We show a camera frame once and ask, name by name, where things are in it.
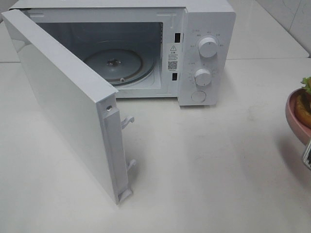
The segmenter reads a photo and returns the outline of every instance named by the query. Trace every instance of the open door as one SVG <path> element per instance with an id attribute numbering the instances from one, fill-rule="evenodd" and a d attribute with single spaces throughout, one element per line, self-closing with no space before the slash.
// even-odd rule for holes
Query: open door
<path id="1" fill-rule="evenodd" d="M 3 19 L 38 103 L 118 204 L 131 191 L 117 89 L 20 10 Z"/>

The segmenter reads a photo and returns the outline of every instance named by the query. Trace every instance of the microwave oven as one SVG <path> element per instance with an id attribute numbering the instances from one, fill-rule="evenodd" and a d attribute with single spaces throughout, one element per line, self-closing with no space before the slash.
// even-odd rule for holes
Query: microwave oven
<path id="1" fill-rule="evenodd" d="M 115 203 L 135 163 L 116 98 L 215 104 L 235 21 L 226 0 L 19 0 L 2 15 L 38 103 Z"/>

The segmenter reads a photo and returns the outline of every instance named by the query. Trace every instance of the power knob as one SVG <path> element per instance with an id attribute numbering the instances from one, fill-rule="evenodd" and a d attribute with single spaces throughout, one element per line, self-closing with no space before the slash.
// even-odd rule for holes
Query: power knob
<path id="1" fill-rule="evenodd" d="M 199 69 L 194 73 L 194 80 L 198 86 L 206 86 L 212 81 L 212 74 L 207 69 Z"/>
<path id="2" fill-rule="evenodd" d="M 205 37 L 200 40 L 198 49 L 202 57 L 212 57 L 217 53 L 218 41 L 213 37 Z"/>

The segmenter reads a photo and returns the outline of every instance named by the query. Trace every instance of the white tile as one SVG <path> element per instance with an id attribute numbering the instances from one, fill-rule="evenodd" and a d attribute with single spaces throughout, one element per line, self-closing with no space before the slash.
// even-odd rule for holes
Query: white tile
<path id="1" fill-rule="evenodd" d="M 294 18 L 290 33 L 310 53 L 311 52 L 311 2 L 302 0 Z"/>
<path id="2" fill-rule="evenodd" d="M 228 59 L 303 58 L 309 54 L 255 0 L 229 0 L 237 13 Z"/>
<path id="3" fill-rule="evenodd" d="M 0 63 L 2 62 L 19 62 L 4 22 L 0 23 Z"/>
<path id="4" fill-rule="evenodd" d="M 310 59 L 227 61 L 214 107 L 119 100 L 133 196 L 116 207 L 0 64 L 0 232 L 309 232 L 311 171 L 285 119 Z"/>
<path id="5" fill-rule="evenodd" d="M 273 18 L 289 31 L 301 0 L 257 0 Z"/>

